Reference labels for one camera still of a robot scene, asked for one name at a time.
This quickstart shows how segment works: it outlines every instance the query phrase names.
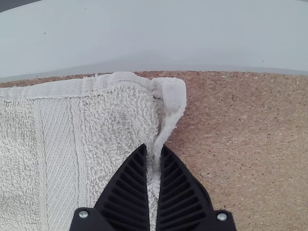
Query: white wall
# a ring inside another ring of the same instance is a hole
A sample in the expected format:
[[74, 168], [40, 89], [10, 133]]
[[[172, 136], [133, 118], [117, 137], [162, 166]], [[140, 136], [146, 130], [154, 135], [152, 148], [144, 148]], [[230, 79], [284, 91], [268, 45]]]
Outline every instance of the white wall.
[[121, 70], [307, 74], [308, 3], [44, 0], [0, 13], [1, 81]]

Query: cork board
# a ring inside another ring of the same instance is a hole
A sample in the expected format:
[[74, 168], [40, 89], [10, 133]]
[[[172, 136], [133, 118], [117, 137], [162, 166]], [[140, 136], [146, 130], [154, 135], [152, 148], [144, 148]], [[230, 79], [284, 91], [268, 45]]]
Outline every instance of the cork board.
[[[167, 142], [239, 231], [308, 230], [308, 78], [245, 72], [138, 72], [178, 77], [188, 106]], [[26, 86], [81, 78], [0, 84]]]

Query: metal screw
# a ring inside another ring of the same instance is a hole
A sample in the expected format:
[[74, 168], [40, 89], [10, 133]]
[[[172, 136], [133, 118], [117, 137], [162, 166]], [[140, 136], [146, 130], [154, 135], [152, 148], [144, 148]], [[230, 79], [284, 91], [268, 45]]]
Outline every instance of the metal screw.
[[225, 221], [227, 219], [227, 214], [225, 213], [219, 213], [217, 215], [217, 219], [220, 220], [220, 221]]
[[88, 212], [87, 211], [80, 211], [79, 212], [79, 217], [80, 218], [87, 218], [88, 217]]

